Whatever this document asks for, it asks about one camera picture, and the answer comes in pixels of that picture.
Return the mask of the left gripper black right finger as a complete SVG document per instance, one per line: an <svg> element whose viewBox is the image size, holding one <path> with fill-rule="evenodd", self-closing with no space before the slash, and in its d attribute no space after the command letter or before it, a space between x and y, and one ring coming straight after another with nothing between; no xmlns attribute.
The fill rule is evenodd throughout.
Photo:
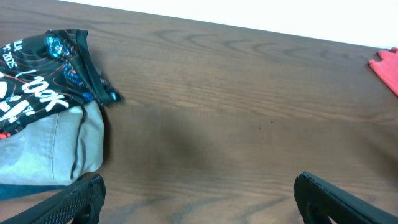
<svg viewBox="0 0 398 224"><path fill-rule="evenodd" d="M309 173L294 182L294 198L305 224L397 223L397 217Z"/></svg>

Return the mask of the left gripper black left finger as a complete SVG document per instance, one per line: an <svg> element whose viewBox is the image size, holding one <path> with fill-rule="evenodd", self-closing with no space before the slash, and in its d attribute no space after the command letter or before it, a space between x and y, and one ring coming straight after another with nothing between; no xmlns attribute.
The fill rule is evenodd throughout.
<svg viewBox="0 0 398 224"><path fill-rule="evenodd" d="M104 180L95 174L1 224L98 224L105 196Z"/></svg>

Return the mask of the black orange patterned jersey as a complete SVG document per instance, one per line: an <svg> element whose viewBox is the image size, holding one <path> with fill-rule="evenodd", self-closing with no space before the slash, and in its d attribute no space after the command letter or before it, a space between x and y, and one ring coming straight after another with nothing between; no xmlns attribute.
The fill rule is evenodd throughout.
<svg viewBox="0 0 398 224"><path fill-rule="evenodd" d="M121 95L94 66L80 29L48 30L1 47L1 139L44 117Z"/></svg>

